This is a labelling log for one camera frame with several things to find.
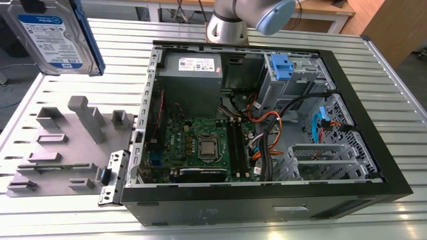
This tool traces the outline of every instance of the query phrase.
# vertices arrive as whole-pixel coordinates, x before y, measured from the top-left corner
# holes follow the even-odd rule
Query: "ram slot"
[[[245,177],[248,174],[247,155],[245,155],[245,141],[241,132],[240,122],[233,123],[233,142],[236,151],[236,162],[240,177]]]
[[[235,123],[229,121],[227,123],[227,143],[228,143],[228,158],[229,158],[229,168],[231,174],[233,176],[239,173],[239,162],[236,157],[236,144],[235,144]]]

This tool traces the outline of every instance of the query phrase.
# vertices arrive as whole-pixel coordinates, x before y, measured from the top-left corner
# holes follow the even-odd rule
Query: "metal slotted table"
[[[427,114],[375,46],[357,36],[249,30],[251,45],[331,50],[376,125],[413,194],[335,220],[205,226],[143,227],[124,207],[97,207],[97,195],[9,198],[6,185],[29,154],[36,113],[56,106],[68,113],[84,95],[101,113],[137,114],[153,40],[203,42],[201,25],[89,19],[105,74],[41,76],[0,136],[0,237],[86,239],[125,235],[141,239],[423,239],[427,236]]]

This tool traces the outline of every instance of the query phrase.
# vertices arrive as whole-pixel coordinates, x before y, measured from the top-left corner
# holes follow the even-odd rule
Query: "hard drive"
[[[103,75],[80,0],[0,0],[0,10],[44,75]]]

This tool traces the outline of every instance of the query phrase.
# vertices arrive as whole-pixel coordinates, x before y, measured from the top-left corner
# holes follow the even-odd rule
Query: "wd label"
[[[65,32],[62,20],[45,15],[18,15],[17,18],[44,60],[56,68],[81,68],[81,58],[68,39],[70,35]]]

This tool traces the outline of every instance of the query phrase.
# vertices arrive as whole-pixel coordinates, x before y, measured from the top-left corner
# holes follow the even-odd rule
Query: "sticker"
[[[187,58],[179,59],[179,71],[215,72],[213,58]]]
[[[261,168],[260,167],[253,167],[253,174],[261,175]]]
[[[66,39],[69,33],[65,32],[62,20],[45,15],[18,15],[17,19],[44,60],[56,68],[81,68],[81,58],[73,42]]]
[[[256,107],[257,109],[260,109],[261,108],[261,105],[259,104],[259,102],[257,101],[253,101],[253,107]]]

